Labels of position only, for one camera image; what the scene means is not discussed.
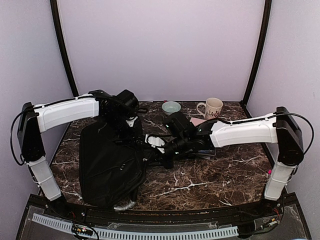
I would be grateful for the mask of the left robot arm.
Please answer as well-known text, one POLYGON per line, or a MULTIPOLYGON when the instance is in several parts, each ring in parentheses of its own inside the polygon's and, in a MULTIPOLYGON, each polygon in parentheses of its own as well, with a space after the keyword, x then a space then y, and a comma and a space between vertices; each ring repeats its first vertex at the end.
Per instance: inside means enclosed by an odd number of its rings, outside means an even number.
POLYGON ((14 117, 9 130, 12 158, 26 165, 51 210, 60 218, 71 213, 47 160, 43 135, 61 126, 83 119, 100 118, 119 134, 131 134, 138 124, 139 100, 125 89, 116 95, 102 89, 49 103, 26 102, 14 117))

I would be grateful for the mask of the dark blue book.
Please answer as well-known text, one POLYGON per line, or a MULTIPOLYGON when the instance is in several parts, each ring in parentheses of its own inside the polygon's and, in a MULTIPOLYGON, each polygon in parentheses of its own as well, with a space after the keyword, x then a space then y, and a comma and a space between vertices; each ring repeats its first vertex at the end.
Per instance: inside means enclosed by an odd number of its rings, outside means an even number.
POLYGON ((199 150, 193 153, 197 158, 203 158, 206 160, 213 159, 216 156, 216 150, 199 150))

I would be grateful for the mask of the black student bag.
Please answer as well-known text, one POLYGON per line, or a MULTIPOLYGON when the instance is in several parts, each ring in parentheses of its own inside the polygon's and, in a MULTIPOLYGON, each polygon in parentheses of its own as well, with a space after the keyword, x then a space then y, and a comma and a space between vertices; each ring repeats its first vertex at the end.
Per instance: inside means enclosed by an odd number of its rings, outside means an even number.
POLYGON ((174 166, 162 158, 162 144, 151 143, 157 136, 144 135, 142 122, 135 120, 127 129, 95 122, 80 133, 79 184, 86 204, 124 212, 137 202, 147 167, 174 166))

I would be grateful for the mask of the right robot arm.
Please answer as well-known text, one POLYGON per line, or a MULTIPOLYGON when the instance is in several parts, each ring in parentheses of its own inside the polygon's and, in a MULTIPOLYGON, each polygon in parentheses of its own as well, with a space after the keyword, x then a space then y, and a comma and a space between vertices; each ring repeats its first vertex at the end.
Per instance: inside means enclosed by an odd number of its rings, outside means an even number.
POLYGON ((270 143, 278 145, 277 161, 264 189, 264 199, 255 205, 255 213, 266 217, 303 161, 307 150, 303 146, 302 130, 294 120, 295 113, 285 107, 260 117, 227 121, 213 118, 194 125, 182 112, 169 115, 163 125, 173 138, 164 142, 161 136, 148 134, 145 142, 159 150, 159 162, 171 168, 173 159, 188 151, 206 151, 225 146, 270 143))

